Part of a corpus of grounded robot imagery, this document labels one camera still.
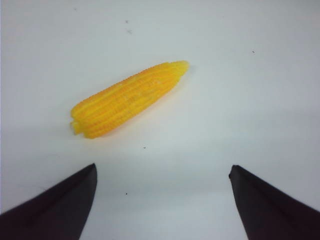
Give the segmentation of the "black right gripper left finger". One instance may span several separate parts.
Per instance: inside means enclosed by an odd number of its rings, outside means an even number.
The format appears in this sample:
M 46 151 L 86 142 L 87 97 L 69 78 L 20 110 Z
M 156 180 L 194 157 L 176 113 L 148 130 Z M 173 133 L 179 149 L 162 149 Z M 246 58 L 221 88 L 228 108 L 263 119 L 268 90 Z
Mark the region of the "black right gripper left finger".
M 2 240 L 78 240 L 95 197 L 96 165 L 90 164 L 0 216 Z

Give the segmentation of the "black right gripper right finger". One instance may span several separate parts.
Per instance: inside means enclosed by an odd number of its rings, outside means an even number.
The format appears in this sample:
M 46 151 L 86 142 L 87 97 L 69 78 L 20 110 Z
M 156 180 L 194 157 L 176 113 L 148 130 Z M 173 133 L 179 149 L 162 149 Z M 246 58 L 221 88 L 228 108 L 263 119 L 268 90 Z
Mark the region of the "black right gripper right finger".
M 320 213 L 239 165 L 228 175 L 250 240 L 318 240 Z

